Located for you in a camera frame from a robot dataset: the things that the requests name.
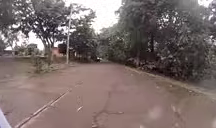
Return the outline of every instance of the road crack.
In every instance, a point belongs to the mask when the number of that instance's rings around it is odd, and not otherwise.
[[[109,115],[122,115],[122,114],[124,114],[124,112],[114,112],[114,111],[108,110],[108,106],[110,104],[110,100],[112,97],[112,92],[114,92],[115,90],[116,90],[116,86],[114,85],[112,87],[111,91],[108,92],[108,98],[107,98],[105,105],[102,108],[102,110],[95,113],[95,115],[93,116],[92,128],[105,128],[104,123],[106,122],[107,117]]]

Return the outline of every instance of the paved street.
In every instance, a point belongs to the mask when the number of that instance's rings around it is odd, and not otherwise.
[[[216,101],[117,64],[0,83],[13,127],[216,128]]]

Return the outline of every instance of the road marking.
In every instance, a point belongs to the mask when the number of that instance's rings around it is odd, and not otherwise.
[[[72,89],[67,90],[65,93],[58,96],[56,99],[50,101],[40,109],[38,109],[36,112],[34,112],[31,116],[25,118],[20,123],[18,123],[14,128],[22,128],[24,127],[28,122],[30,122],[33,118],[39,116],[41,113],[46,111],[49,107],[54,106],[58,101],[60,101],[63,97],[65,97],[67,94],[69,94],[72,91]]]

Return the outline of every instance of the curb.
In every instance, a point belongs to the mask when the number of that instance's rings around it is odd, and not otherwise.
[[[170,84],[173,84],[173,85],[176,85],[176,86],[179,86],[181,88],[185,88],[187,90],[192,90],[196,93],[200,93],[200,94],[203,94],[205,96],[208,96],[209,98],[211,98],[212,100],[215,100],[216,101],[216,95],[215,94],[212,94],[212,93],[209,93],[209,92],[206,92],[206,91],[203,91],[201,90],[201,88],[198,88],[198,87],[195,87],[193,85],[190,85],[190,84],[186,84],[186,83],[182,83],[180,81],[176,81],[176,80],[173,80],[173,79],[170,79],[170,78],[166,78],[166,77],[162,77],[162,76],[159,76],[159,75],[154,75],[154,74],[151,74],[151,73],[148,73],[148,72],[145,72],[145,71],[140,71],[138,69],[134,69],[134,68],[130,68],[130,67],[126,67],[125,68],[129,71],[132,71],[132,72],[135,72],[139,75],[148,75],[150,77],[155,77],[156,79],[158,80],[162,80],[162,81],[165,81],[165,82],[168,82]]]

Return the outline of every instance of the overcast sky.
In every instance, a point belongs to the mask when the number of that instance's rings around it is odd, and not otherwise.
[[[121,6],[122,0],[66,0],[67,5],[70,3],[79,3],[89,7],[96,12],[97,18],[93,23],[94,29],[98,32],[103,27],[109,27],[117,22],[115,11]],[[212,0],[199,0],[199,3],[208,6]],[[30,34],[29,43],[36,43],[40,49],[43,45],[39,39],[36,39],[33,33]]]

